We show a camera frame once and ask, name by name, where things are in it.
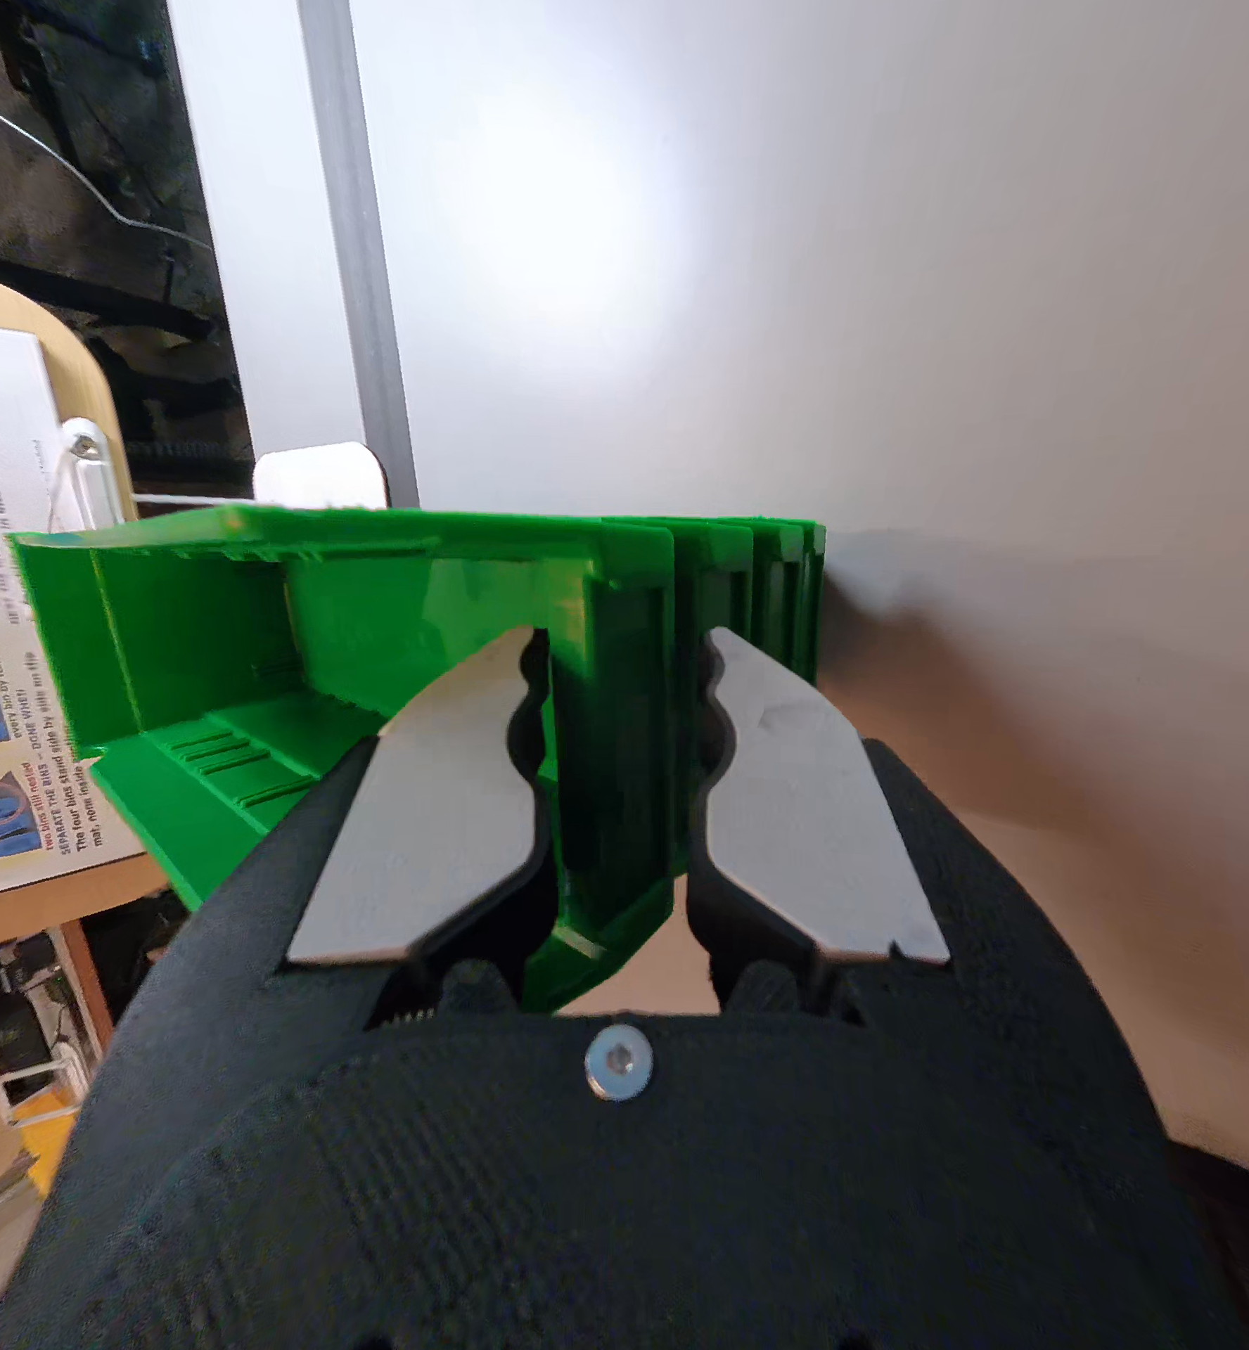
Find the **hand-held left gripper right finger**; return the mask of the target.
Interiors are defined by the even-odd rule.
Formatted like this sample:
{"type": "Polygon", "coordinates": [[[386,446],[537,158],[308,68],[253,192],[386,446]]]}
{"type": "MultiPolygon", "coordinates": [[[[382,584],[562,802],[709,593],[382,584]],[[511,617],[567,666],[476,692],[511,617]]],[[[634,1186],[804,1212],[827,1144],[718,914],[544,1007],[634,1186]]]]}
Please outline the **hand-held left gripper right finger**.
{"type": "Polygon", "coordinates": [[[822,1011],[860,965],[952,961],[860,730],[734,630],[703,639],[704,771],[690,808],[686,923],[718,1005],[749,967],[822,1011]]]}

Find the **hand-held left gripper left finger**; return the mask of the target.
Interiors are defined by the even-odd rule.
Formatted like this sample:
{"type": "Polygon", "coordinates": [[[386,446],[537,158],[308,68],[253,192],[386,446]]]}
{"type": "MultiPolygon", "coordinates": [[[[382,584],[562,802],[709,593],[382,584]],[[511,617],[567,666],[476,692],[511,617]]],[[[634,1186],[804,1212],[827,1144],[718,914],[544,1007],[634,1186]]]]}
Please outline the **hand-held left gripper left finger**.
{"type": "Polygon", "coordinates": [[[296,967],[526,971],[560,910],[544,758],[546,632],[514,627],[377,733],[303,907],[296,967]]]}

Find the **green plastic storage bin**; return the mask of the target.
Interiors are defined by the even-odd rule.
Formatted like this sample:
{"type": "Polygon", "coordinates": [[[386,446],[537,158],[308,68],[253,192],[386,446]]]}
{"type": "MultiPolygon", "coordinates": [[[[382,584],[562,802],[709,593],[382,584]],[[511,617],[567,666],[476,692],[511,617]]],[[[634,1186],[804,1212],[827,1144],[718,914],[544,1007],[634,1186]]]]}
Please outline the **green plastic storage bin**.
{"type": "Polygon", "coordinates": [[[754,516],[754,621],[749,639],[777,663],[804,672],[804,562],[800,521],[754,516]]]}
{"type": "Polygon", "coordinates": [[[14,556],[68,730],[200,910],[420,689],[507,630],[546,632],[560,917],[529,1005],[618,975],[669,917],[675,536],[593,516],[219,507],[14,556]]]}
{"type": "Polygon", "coordinates": [[[679,746],[703,702],[704,632],[754,634],[754,531],[734,521],[664,516],[675,542],[669,692],[679,746]]]}
{"type": "Polygon", "coordinates": [[[825,572],[825,525],[804,521],[804,568],[800,568],[800,654],[798,672],[817,687],[820,680],[820,617],[825,572]]]}

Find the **grey desk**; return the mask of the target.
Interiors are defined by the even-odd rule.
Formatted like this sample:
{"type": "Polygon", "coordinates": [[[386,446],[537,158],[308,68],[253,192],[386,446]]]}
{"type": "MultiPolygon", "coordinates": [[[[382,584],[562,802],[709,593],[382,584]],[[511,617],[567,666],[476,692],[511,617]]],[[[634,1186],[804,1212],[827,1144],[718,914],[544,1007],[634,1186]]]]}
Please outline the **grey desk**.
{"type": "MultiPolygon", "coordinates": [[[[296,2],[169,2],[257,456],[363,443],[296,2]]],[[[424,508],[811,516],[820,682],[1249,1167],[1249,2],[350,2],[424,508]]]]}

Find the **white stand base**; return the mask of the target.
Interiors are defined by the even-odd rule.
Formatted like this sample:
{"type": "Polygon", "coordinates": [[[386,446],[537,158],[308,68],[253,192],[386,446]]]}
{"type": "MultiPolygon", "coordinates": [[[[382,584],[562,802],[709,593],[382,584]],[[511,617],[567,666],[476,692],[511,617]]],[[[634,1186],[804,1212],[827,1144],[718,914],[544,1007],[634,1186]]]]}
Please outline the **white stand base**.
{"type": "Polygon", "coordinates": [[[267,451],[253,467],[253,504],[280,508],[389,508],[379,457],[363,443],[267,451]]]}

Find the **white clip bar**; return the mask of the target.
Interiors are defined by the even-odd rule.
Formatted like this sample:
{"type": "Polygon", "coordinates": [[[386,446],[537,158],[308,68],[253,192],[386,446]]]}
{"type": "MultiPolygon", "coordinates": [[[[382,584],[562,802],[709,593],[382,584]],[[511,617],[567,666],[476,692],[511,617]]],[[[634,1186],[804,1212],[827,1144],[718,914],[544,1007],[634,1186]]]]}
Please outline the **white clip bar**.
{"type": "Polygon", "coordinates": [[[80,535],[125,525],[133,504],[119,457],[104,431],[88,416],[59,424],[59,451],[47,491],[47,535],[80,535]]]}

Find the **grey tape strip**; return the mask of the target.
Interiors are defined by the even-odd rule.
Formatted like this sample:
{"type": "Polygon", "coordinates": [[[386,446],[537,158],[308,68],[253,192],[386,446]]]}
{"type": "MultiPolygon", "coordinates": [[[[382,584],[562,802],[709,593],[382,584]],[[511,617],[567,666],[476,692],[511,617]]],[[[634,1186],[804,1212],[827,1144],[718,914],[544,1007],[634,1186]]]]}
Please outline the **grey tape strip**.
{"type": "Polygon", "coordinates": [[[393,507],[418,508],[420,491],[403,387],[355,15],[345,0],[300,0],[296,12],[363,443],[379,457],[393,507]]]}

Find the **wooden display board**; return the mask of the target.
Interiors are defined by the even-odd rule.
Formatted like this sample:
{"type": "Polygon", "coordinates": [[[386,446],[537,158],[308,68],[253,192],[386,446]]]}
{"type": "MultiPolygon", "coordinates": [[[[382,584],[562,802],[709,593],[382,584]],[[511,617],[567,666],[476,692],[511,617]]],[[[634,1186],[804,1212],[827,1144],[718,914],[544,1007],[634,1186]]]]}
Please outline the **wooden display board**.
{"type": "MultiPolygon", "coordinates": [[[[31,332],[41,341],[41,360],[59,416],[85,416],[101,428],[115,457],[119,518],[137,521],[138,508],[133,501],[125,446],[101,365],[53,313],[7,286],[0,286],[0,329],[31,332]]],[[[151,855],[137,855],[58,880],[0,887],[0,942],[104,914],[166,885],[169,875],[158,859],[151,855]]]]}

